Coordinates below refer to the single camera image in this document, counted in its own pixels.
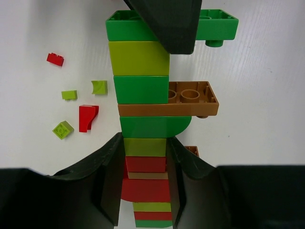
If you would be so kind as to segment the green rounded end lego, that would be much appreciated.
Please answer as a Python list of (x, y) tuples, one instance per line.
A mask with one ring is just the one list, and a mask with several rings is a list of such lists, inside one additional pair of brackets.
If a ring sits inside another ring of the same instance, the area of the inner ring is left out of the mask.
[(170, 220), (135, 220), (137, 228), (167, 228), (172, 225)]

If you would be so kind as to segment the green long lego brick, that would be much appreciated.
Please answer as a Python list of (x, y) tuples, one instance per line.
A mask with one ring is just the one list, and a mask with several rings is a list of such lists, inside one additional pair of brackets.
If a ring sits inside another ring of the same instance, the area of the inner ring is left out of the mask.
[[(196, 40), (209, 47), (221, 47), (234, 40), (239, 20), (220, 9), (200, 11)], [(106, 20), (109, 41), (157, 41), (158, 39), (135, 10), (118, 10)]]

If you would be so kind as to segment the tan thin lego plate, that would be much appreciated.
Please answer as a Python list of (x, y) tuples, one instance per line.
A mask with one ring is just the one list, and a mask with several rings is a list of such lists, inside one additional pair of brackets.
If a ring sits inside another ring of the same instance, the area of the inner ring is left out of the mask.
[(168, 179), (168, 173), (128, 172), (129, 179)]

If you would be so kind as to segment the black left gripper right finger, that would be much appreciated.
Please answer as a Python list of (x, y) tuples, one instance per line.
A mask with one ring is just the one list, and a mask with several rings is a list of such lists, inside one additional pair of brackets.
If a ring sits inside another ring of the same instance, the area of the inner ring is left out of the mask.
[(303, 165), (213, 167), (167, 139), (166, 160), (175, 229), (302, 229)]

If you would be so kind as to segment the lime lego brick mid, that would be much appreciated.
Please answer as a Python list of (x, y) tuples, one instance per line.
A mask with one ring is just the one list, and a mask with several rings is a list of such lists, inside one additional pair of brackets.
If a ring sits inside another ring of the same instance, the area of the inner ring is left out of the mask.
[(126, 156), (164, 157), (166, 138), (124, 138)]

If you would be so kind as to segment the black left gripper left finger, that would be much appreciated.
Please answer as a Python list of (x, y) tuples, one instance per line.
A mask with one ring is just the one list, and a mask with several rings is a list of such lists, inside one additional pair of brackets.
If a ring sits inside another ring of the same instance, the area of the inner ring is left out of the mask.
[(52, 176), (27, 168), (0, 171), (3, 229), (112, 229), (118, 224), (125, 151), (117, 133)]

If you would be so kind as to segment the green square lego brick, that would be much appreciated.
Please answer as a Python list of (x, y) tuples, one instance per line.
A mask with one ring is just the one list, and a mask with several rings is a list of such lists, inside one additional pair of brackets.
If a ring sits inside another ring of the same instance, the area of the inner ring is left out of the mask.
[(114, 76), (118, 104), (168, 103), (169, 76)]

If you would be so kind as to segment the brown long lego plate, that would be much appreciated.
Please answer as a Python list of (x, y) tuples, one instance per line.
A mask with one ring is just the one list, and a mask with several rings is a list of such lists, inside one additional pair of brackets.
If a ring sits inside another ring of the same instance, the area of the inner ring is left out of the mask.
[(217, 115), (219, 103), (208, 81), (169, 82), (166, 104), (119, 104), (124, 116), (197, 116)]

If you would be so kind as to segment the green rounded lego brick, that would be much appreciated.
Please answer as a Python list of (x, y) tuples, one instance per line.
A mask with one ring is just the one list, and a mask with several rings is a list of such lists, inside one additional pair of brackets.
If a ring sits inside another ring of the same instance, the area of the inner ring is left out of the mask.
[(125, 138), (169, 138), (182, 133), (191, 122), (190, 116), (120, 117)]

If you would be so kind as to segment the lime rounded lego brick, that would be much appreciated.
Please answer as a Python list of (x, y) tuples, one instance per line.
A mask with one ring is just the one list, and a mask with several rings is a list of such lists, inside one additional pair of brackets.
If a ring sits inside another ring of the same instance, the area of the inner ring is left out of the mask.
[(171, 212), (169, 202), (133, 202), (135, 212)]

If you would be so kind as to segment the lime square lego brick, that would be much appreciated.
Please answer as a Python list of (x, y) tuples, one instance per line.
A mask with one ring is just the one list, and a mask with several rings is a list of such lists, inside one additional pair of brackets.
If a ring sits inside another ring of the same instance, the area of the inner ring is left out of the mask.
[(159, 42), (109, 42), (109, 51), (115, 76), (169, 75), (170, 55)]

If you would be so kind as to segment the red lego brick mid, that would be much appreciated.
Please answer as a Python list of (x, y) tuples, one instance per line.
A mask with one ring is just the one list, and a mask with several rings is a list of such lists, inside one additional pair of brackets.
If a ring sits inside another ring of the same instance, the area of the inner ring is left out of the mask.
[(167, 172), (166, 157), (126, 156), (124, 166), (124, 178), (128, 178), (128, 172)]

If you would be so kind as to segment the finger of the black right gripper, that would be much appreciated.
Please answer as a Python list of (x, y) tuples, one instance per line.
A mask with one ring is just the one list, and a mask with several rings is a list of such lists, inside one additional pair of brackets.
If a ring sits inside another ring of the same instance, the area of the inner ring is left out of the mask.
[(126, 0), (170, 54), (192, 54), (201, 0)]

